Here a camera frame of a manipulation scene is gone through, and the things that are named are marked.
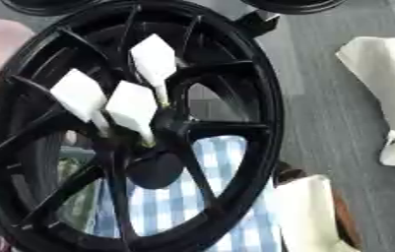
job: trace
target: checkered tablecloth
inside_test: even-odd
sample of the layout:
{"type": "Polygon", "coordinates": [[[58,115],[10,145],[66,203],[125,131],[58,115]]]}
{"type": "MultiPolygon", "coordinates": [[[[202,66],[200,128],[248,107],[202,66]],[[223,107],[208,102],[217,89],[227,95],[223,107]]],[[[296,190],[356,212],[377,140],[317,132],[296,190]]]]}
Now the checkered tablecloth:
{"type": "MultiPolygon", "coordinates": [[[[216,196],[233,178],[244,155],[243,139],[223,136],[200,140],[194,146],[216,196]]],[[[105,182],[97,190],[99,201],[88,232],[119,237],[113,206],[105,182]]],[[[185,170],[168,188],[146,190],[128,182],[130,216],[139,235],[152,235],[179,225],[203,210],[203,200],[190,174],[185,170]]],[[[270,181],[249,213],[208,251],[280,252],[281,236],[274,216],[273,185],[270,181]]]]}

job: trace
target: wheel rim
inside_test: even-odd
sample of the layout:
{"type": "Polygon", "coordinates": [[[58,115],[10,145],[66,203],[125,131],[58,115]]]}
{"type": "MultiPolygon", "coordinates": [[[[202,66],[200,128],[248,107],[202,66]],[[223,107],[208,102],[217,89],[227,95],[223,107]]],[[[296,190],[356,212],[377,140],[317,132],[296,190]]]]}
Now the wheel rim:
{"type": "Polygon", "coordinates": [[[346,0],[242,0],[246,4],[269,12],[282,14],[312,14],[327,11],[346,0]]]}
{"type": "Polygon", "coordinates": [[[98,3],[102,0],[42,1],[42,0],[1,0],[14,11],[32,16],[59,16],[70,14],[98,3]]]}
{"type": "MultiPolygon", "coordinates": [[[[32,251],[41,251],[42,248],[48,251],[73,251],[74,248],[76,251],[122,251],[122,248],[129,251],[131,248],[131,251],[136,252],[202,250],[217,241],[239,221],[265,186],[278,158],[282,141],[282,107],[278,83],[264,53],[251,38],[241,33],[227,19],[206,8],[181,1],[146,1],[142,4],[110,2],[97,5],[94,10],[86,10],[65,19],[38,35],[0,73],[0,183],[3,184],[3,189],[0,190],[0,229],[11,242],[32,251]],[[157,16],[156,20],[156,15],[153,14],[160,13],[162,16],[157,16]],[[170,23],[182,24],[181,29],[177,29],[182,36],[165,33],[160,29],[162,23],[168,23],[169,26],[170,23]],[[115,144],[116,141],[110,143],[99,139],[92,125],[81,123],[55,105],[47,89],[68,71],[66,64],[76,66],[98,79],[108,94],[112,92],[119,79],[137,83],[131,62],[114,61],[110,56],[112,54],[103,48],[107,44],[117,42],[120,58],[128,59],[128,48],[139,40],[139,34],[132,32],[146,32],[146,29],[159,32],[178,51],[179,58],[190,63],[188,68],[181,69],[168,79],[167,88],[173,106],[160,113],[160,119],[154,120],[153,127],[156,137],[165,142],[172,153],[185,156],[182,159],[188,169],[194,167],[189,171],[194,174],[193,177],[205,196],[208,204],[206,210],[183,225],[140,238],[128,224],[122,226],[123,239],[110,239],[80,233],[61,221],[47,222],[46,217],[56,211],[71,192],[100,176],[108,178],[111,191],[115,191],[115,206],[121,207],[117,210],[120,223],[129,222],[128,203],[124,198],[126,180],[119,179],[125,174],[121,174],[122,169],[119,167],[122,163],[131,161],[123,154],[131,151],[132,147],[122,146],[122,141],[115,144]],[[123,39],[120,37],[117,41],[110,42],[109,35],[115,34],[116,30],[123,34],[123,39]],[[218,44],[214,46],[213,51],[208,51],[208,48],[205,48],[207,46],[200,46],[199,49],[195,44],[202,39],[218,44]],[[82,62],[76,59],[76,55],[73,56],[76,52],[79,56],[79,50],[86,52],[82,54],[82,62]],[[216,57],[222,59],[221,62],[210,62],[214,57],[202,57],[204,53],[222,53],[225,56],[216,57]],[[92,60],[83,65],[86,58],[92,60]],[[96,69],[103,73],[97,75],[96,69]],[[187,111],[183,99],[186,95],[183,94],[190,88],[190,84],[197,81],[206,84],[204,81],[212,80],[207,79],[211,76],[222,76],[222,79],[228,81],[232,78],[244,78],[245,81],[249,81],[243,82],[243,85],[239,85],[238,82],[236,85],[227,85],[237,94],[230,97],[227,95],[228,92],[221,91],[220,82],[212,86],[208,84],[209,88],[225,95],[231,104],[255,102],[255,105],[244,105],[239,109],[245,118],[244,121],[194,122],[182,116],[187,111]],[[24,96],[31,99],[30,102],[35,106],[33,110],[40,116],[25,120],[24,129],[10,133],[11,115],[30,113],[28,110],[17,111],[14,108],[13,104],[23,102],[24,96]],[[61,185],[52,198],[47,199],[46,203],[41,203],[40,208],[30,210],[24,206],[18,192],[9,182],[11,175],[7,170],[21,166],[17,162],[15,152],[25,143],[66,130],[77,131],[95,142],[97,156],[91,163],[97,162],[99,165],[86,165],[71,176],[68,182],[61,185]],[[207,181],[199,172],[195,157],[190,152],[177,150],[189,151],[189,144],[183,144],[183,139],[193,142],[201,137],[221,134],[245,137],[248,140],[248,149],[235,178],[223,194],[215,198],[208,188],[207,181]]],[[[133,137],[132,134],[122,135],[122,138],[128,140],[125,142],[136,143],[133,137]]]]}

